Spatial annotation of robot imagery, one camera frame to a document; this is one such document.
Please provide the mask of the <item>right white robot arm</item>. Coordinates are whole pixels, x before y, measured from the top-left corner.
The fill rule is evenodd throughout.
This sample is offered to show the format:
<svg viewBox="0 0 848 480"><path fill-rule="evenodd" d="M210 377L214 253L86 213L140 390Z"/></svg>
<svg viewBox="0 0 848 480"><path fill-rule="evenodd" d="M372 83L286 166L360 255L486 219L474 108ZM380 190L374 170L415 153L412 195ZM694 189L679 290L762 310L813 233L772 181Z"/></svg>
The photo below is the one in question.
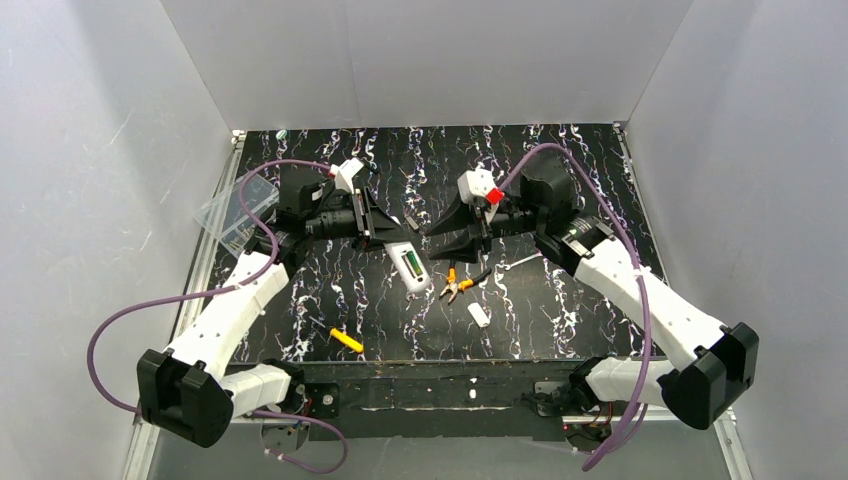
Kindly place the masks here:
<svg viewBox="0 0 848 480"><path fill-rule="evenodd" d="M632 259L624 241L576 205L572 176L523 173L519 192L507 194L488 170L468 170L429 236L457 232L433 260L475 263L494 239L529 233L538 251L573 279L610 300L661 350L646 366L595 357L575 369L567 402L588 408L625 401L668 409L698 430L711 426L754 382L759 335L740 322L730 327L699 310Z"/></svg>

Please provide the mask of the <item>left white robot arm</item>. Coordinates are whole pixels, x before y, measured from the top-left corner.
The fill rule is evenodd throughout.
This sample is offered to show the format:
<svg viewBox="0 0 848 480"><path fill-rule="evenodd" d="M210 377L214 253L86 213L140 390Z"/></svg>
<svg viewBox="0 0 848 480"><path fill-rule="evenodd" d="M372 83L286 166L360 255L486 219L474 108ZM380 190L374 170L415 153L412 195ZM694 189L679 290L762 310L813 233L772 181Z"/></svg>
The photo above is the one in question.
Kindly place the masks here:
<svg viewBox="0 0 848 480"><path fill-rule="evenodd" d="M430 284L420 256L400 224L366 187L313 171L295 173L239 255L222 293L212 297L190 327L164 350L148 350L137 364L142 418L201 447L215 444L232 419L281 407L295 413L303 372L269 360L236 373L229 361L271 300L286 288L318 240L350 239L365 251L385 250L407 290Z"/></svg>

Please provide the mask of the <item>white battery cover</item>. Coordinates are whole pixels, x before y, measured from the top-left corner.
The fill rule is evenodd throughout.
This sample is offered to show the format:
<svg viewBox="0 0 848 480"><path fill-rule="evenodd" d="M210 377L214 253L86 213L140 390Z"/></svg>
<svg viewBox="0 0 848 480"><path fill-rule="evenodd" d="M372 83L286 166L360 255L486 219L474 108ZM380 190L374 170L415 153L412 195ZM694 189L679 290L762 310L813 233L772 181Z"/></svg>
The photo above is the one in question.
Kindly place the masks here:
<svg viewBox="0 0 848 480"><path fill-rule="evenodd" d="M467 310L479 328L484 329L490 325L490 316L479 303L469 304Z"/></svg>

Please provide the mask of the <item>white remote control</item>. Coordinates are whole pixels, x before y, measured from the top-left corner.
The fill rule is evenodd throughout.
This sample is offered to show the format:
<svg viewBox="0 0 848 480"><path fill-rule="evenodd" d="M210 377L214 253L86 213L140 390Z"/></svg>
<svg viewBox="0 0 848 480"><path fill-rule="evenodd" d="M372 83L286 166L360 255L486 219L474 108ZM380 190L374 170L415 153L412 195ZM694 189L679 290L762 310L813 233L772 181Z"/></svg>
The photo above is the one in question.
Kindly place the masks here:
<svg viewBox="0 0 848 480"><path fill-rule="evenodd" d="M421 293L431 285L431 277L411 242L388 243L384 248L409 293Z"/></svg>

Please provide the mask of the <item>small green capped battery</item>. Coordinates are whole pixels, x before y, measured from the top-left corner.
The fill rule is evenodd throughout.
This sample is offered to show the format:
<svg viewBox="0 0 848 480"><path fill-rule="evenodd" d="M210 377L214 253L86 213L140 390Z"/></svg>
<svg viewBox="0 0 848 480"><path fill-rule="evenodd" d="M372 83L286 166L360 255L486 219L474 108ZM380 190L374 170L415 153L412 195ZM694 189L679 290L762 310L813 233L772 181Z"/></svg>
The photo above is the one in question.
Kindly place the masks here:
<svg viewBox="0 0 848 480"><path fill-rule="evenodd" d="M420 260L418 258L417 253L414 250L408 250L403 255L404 260L408 264L408 268L411 271L411 274L415 278L423 277L424 270L421 266Z"/></svg>

